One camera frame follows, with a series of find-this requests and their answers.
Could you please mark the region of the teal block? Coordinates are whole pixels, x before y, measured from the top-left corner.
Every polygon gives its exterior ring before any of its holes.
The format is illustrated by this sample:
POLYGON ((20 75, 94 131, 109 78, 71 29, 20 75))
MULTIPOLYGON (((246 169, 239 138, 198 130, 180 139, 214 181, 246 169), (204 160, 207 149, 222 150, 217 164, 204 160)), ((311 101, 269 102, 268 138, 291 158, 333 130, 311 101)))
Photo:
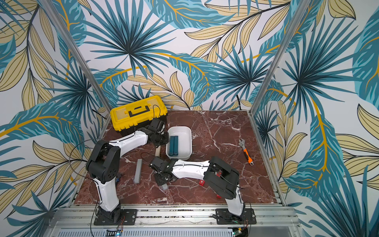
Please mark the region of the teal block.
POLYGON ((169 156, 174 156, 174 146, 175 146, 175 138, 174 136, 170 136, 169 156))
POLYGON ((179 137, 174 136, 174 148, 173 148, 173 155, 178 156, 178 145, 179 145, 179 137))

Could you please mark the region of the white rectangular tray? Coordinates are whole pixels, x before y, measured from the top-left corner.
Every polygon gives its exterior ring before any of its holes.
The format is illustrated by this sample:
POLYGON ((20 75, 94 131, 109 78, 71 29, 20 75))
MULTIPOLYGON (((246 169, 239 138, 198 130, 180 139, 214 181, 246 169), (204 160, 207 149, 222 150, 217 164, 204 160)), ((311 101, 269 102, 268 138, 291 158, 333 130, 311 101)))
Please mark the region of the white rectangular tray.
POLYGON ((169 143, 166 145, 166 155, 170 159, 179 159, 187 161, 192 155, 192 136, 191 129, 187 126, 173 126, 168 129, 169 143), (177 136, 178 155, 172 155, 173 150, 170 148, 171 136, 177 136))

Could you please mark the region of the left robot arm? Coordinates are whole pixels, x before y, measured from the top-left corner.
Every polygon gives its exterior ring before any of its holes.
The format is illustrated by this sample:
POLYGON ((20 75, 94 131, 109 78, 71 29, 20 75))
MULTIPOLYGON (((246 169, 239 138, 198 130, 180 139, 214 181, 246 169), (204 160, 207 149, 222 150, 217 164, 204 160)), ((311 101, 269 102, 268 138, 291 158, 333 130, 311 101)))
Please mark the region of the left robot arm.
POLYGON ((116 194, 115 178, 119 171, 121 156, 131 150, 154 144, 165 145, 169 135, 164 131, 164 122, 153 118, 152 122, 135 132, 113 141, 99 140, 86 163, 86 170, 95 182, 99 195, 101 216, 115 223, 120 218, 121 205, 116 194))

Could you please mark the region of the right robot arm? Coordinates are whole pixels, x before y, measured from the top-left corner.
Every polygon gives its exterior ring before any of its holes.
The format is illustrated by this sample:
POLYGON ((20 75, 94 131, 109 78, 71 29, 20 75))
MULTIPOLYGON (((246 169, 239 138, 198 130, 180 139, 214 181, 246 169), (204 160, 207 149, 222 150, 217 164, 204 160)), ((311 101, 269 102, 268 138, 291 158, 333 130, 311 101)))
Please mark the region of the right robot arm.
POLYGON ((241 216, 243 213, 239 172, 218 157, 204 162, 179 159, 164 161, 155 157, 150 162, 150 168, 156 172, 154 178, 159 186, 183 178, 203 180, 218 196, 226 200, 230 214, 241 216))

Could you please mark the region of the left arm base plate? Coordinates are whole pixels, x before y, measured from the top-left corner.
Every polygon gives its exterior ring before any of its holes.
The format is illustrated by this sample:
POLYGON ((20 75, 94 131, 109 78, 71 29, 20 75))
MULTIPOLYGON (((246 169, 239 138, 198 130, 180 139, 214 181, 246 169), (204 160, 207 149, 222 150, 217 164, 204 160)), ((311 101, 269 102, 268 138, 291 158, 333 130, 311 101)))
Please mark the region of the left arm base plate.
POLYGON ((133 226, 136 221, 136 209, 115 209, 112 212, 104 211, 102 208, 96 213, 95 226, 125 225, 133 226))

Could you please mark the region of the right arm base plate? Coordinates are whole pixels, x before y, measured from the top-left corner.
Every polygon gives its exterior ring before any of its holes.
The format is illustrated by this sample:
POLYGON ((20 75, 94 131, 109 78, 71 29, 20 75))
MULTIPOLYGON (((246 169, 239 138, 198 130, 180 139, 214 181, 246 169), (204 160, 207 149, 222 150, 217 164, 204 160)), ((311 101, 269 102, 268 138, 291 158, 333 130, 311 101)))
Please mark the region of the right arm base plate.
POLYGON ((257 224, 256 215, 253 209, 244 208, 240 216, 231 214, 227 208, 218 208, 212 215, 218 225, 255 225, 257 224))

